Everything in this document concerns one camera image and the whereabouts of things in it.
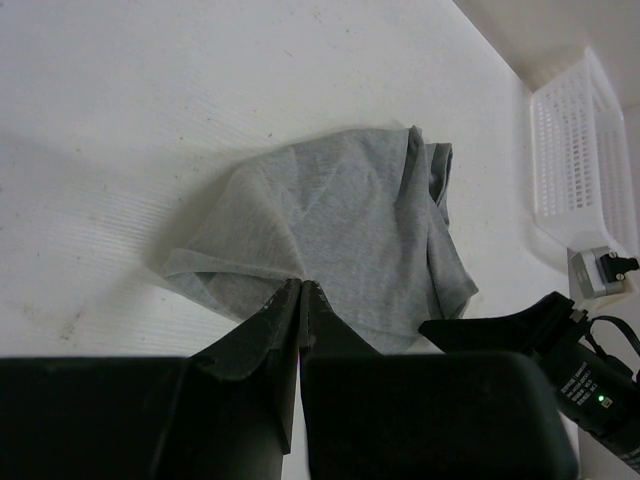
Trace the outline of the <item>grey tank top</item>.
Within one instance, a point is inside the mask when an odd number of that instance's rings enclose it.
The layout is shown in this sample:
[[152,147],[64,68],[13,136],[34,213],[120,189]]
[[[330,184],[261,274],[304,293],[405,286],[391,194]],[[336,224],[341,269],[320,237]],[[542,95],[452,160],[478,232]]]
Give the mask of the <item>grey tank top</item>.
[[382,353],[431,319],[458,318],[477,288],[449,231],[453,150],[416,127],[355,129],[243,162],[166,280],[236,321],[288,279],[317,282],[335,313]]

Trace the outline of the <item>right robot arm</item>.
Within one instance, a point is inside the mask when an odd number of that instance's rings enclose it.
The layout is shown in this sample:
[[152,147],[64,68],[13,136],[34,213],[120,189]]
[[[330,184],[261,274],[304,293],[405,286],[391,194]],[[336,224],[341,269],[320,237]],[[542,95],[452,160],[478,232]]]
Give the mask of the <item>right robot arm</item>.
[[598,319],[552,292],[518,313],[427,320],[419,333],[445,353],[515,352],[532,358],[562,414],[631,470],[639,470],[639,375],[595,341]]

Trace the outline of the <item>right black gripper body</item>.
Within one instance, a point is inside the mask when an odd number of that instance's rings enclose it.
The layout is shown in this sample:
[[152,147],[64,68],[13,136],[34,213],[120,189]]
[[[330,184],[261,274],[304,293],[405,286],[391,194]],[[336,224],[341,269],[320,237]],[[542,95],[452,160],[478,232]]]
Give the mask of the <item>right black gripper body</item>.
[[585,359],[579,343],[585,314],[558,292],[512,315],[493,318],[428,320],[419,333],[445,353],[519,353],[538,363],[576,363]]

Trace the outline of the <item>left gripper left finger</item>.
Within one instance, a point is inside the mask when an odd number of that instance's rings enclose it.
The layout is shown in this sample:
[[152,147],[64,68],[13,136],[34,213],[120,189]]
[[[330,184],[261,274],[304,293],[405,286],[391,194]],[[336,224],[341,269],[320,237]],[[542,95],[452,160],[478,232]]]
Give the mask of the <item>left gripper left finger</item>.
[[190,357],[1,362],[5,479],[277,479],[291,450],[300,284]]

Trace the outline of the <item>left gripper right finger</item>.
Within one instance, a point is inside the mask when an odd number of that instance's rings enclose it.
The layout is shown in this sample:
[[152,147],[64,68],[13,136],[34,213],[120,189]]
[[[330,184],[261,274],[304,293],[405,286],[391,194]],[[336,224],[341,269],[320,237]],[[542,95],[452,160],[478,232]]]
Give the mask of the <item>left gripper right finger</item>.
[[541,370],[514,353],[383,355],[304,283],[300,381],[314,479],[574,479]]

